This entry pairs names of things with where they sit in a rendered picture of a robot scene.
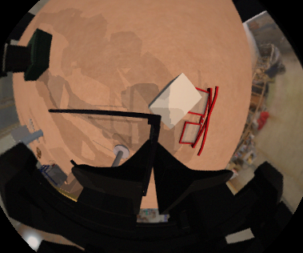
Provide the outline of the red-framed glasses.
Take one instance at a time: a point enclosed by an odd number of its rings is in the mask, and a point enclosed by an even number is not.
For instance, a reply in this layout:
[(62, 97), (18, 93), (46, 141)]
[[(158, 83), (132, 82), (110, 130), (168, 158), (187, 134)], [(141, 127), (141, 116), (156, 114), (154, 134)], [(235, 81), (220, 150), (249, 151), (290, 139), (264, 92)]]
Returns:
[[(197, 104), (194, 104), (194, 107), (192, 110), (189, 110), (189, 113), (187, 114), (199, 114), (200, 121), (199, 123), (193, 123), (193, 122), (186, 122), (184, 123), (183, 129), (182, 129), (182, 135), (179, 143), (187, 143), (187, 145), (192, 145), (193, 149), (197, 145), (197, 142), (199, 142), (200, 136), (203, 133), (203, 130), (205, 129), (205, 132), (203, 134), (203, 139), (201, 143), (200, 151), (197, 153), (197, 156), (201, 155), (201, 151), (203, 149), (205, 139), (206, 139), (206, 132), (207, 129), (209, 129), (209, 117), (210, 113), (212, 113), (213, 105), (215, 105), (216, 97), (218, 97), (218, 87), (215, 86), (215, 95), (213, 96), (212, 101), (212, 87), (207, 88), (206, 90), (196, 88), (197, 91), (199, 91), (199, 94), (202, 98), (200, 98), (200, 101), (197, 101)], [(207, 111), (206, 120), (204, 120), (205, 113), (207, 110), (207, 105), (209, 105), (209, 110)], [(203, 120), (205, 121), (203, 123)], [(201, 129), (202, 127), (202, 129)]]

